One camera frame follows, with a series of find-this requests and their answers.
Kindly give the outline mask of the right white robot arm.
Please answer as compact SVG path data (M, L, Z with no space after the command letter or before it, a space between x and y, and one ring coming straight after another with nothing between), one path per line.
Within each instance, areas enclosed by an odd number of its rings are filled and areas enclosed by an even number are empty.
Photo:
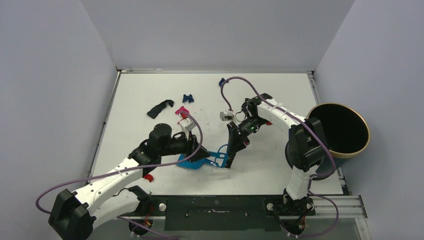
M271 95L260 94L245 99L242 112L246 119L236 124L230 121L228 129L227 168L237 152L249 144L249 135L256 133L265 124L272 124L288 135L285 158L292 173L285 192L289 195L283 199L282 207L290 215L296 214L303 207L301 199L309 194L310 182L316 177L319 165L330 155L322 123L316 117L306 118L283 107Z

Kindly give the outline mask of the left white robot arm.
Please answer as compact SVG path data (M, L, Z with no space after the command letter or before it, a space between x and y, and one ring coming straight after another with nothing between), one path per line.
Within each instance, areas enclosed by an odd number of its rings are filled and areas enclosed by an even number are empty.
M166 123L157 124L128 156L106 174L93 176L88 184L76 190L65 188L55 198L49 212L49 225L63 240L86 240L103 223L126 213L144 215L149 210L150 196L138 186L129 184L162 167L162 157L183 156L178 163L208 158L203 138L183 127L172 134Z

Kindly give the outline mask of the red paper scrap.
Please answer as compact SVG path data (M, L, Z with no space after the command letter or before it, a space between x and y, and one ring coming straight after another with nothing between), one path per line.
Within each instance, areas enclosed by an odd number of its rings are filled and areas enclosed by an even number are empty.
M148 180L150 183L154 181L154 177L151 174L146 174L143 176L145 180Z

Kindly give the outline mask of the black paper scrap strip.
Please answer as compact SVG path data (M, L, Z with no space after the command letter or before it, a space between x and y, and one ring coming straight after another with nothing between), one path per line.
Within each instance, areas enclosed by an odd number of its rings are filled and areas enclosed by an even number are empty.
M155 105L151 110L149 110L146 115L151 119L155 119L166 107L173 107L175 102L171 99L166 99L161 103Z

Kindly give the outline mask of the blue plastic dustpan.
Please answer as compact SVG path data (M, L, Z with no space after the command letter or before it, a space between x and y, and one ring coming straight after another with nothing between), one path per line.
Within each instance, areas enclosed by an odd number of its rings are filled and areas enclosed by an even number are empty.
M217 166L217 164L214 161L211 161L208 158L202 158L200 160L193 161L193 162L186 160L186 161L179 162L176 165L180 168L189 169L189 170L198 170L203 165L209 165L209 166L212 166L212 167Z

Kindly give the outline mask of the blue hand brush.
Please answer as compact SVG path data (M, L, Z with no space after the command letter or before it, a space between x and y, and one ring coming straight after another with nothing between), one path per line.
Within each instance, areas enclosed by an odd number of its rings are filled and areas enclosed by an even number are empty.
M236 154L229 154L228 144L223 144L217 151L210 151L210 156L206 158L205 163L216 168L230 169L233 165Z

